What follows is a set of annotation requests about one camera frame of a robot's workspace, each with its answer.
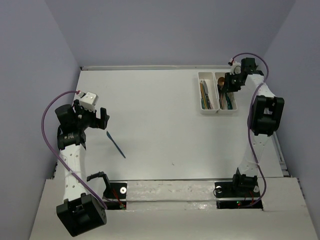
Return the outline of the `teal plastic spoon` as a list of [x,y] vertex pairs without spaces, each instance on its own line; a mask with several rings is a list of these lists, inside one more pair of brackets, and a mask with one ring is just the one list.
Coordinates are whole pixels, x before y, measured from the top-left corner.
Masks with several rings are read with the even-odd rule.
[[234,95],[231,93],[225,93],[224,94],[225,97],[225,102],[226,102],[226,108],[227,110],[235,110],[236,109],[236,105],[234,103]]

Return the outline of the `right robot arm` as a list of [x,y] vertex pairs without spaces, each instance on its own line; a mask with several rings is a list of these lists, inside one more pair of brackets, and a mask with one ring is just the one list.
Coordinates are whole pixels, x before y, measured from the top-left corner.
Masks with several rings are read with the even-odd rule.
[[224,75],[222,93],[235,93],[246,86],[253,89],[247,117],[248,144],[242,162],[236,169],[231,182],[222,190],[223,194],[245,196],[253,193],[258,177],[263,176],[260,157],[270,137],[280,126],[285,100],[277,97],[268,87],[268,73],[258,69],[255,58],[250,54],[240,62],[231,58],[230,71]]

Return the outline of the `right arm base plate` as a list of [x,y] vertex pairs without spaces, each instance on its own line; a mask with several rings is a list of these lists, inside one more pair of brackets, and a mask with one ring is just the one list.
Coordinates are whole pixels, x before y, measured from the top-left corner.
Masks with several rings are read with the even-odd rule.
[[216,208],[223,209],[263,209],[262,201],[259,200],[255,205],[253,204],[259,199],[260,189],[259,185],[253,190],[240,189],[233,190],[233,183],[231,181],[218,181],[214,183],[213,195],[216,199]]

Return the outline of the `copper spoon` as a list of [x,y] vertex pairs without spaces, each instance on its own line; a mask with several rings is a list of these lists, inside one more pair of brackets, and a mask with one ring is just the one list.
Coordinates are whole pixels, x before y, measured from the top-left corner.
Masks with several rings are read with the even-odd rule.
[[225,78],[224,77],[219,77],[218,80],[217,80],[217,87],[218,87],[219,104],[220,104],[220,109],[221,110],[224,110],[225,106],[226,106],[225,94],[222,92],[224,83],[225,83]]

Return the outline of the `teal plastic knife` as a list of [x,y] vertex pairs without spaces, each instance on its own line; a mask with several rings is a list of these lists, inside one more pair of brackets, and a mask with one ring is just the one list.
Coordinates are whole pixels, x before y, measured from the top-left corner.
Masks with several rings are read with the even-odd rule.
[[201,97],[201,104],[202,104],[202,108],[203,108],[204,110],[209,110],[209,109],[210,109],[210,107],[209,107],[208,104],[207,104],[207,100],[206,100],[206,97],[205,97],[205,96],[202,96],[202,97]]

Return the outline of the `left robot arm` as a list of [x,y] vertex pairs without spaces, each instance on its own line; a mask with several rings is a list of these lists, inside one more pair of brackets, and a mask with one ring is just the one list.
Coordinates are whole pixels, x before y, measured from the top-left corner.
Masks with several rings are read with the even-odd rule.
[[97,97],[74,100],[55,110],[59,121],[57,146],[59,161],[64,167],[63,203],[56,214],[72,237],[79,236],[107,223],[106,205],[101,198],[110,194],[111,185],[97,181],[93,190],[86,184],[85,156],[87,128],[105,130],[109,115],[100,108],[97,117]]

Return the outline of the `steel knife dark handle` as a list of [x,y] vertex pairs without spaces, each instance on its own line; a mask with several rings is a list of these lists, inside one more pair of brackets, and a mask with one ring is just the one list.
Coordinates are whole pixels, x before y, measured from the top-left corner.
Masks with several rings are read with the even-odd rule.
[[206,98],[206,101],[207,101],[207,105],[209,106],[209,108],[211,110],[208,86],[207,86],[207,83],[206,83],[206,81],[204,79],[202,80],[202,83],[203,83],[204,94],[205,94],[205,98]]

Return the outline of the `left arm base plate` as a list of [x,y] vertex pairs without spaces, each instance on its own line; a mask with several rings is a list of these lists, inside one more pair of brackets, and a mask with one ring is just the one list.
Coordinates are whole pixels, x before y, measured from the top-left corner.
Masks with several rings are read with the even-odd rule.
[[87,185],[103,200],[108,210],[125,210],[127,208],[127,183],[126,182],[110,182],[104,181],[93,183],[92,181]]

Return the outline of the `orange plastic knife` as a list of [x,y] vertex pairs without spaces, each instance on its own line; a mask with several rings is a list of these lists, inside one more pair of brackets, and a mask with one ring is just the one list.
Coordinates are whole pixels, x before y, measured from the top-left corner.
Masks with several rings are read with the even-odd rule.
[[199,86],[200,86],[201,98],[205,97],[204,86],[202,81],[200,81]]

